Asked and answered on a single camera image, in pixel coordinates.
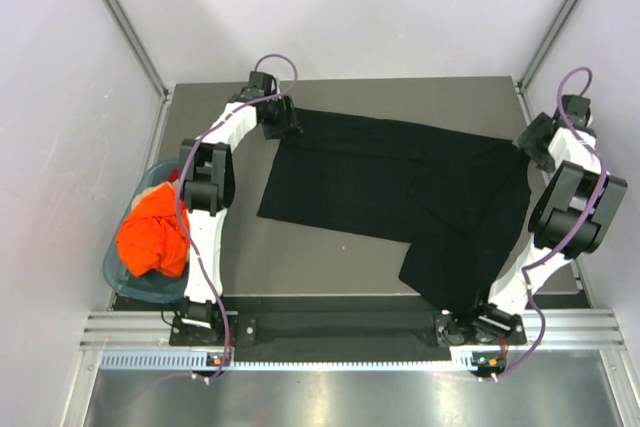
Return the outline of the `black t-shirt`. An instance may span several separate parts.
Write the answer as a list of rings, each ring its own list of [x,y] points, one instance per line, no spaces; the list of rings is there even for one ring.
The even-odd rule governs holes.
[[[263,218],[401,242],[399,279],[432,306],[472,311],[527,217],[528,157],[510,141],[300,110],[277,150]]]

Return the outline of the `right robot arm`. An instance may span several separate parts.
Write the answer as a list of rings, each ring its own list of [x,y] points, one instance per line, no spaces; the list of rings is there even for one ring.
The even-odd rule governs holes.
[[[532,296],[561,267],[602,243],[628,184],[595,155],[591,101],[563,94],[552,115],[538,115],[515,140],[551,179],[528,221],[530,238],[506,273],[467,315],[435,316],[444,346],[526,342],[522,315]]]

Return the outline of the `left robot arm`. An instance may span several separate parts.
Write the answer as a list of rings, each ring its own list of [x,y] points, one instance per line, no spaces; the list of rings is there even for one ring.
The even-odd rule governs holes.
[[[302,127],[293,100],[279,80],[253,70],[211,127],[180,146],[181,172],[176,188],[179,225],[189,245],[184,298],[174,327],[192,329],[205,343],[230,344],[230,325],[222,304],[222,233],[234,201],[233,153],[256,128],[266,139],[281,140]]]

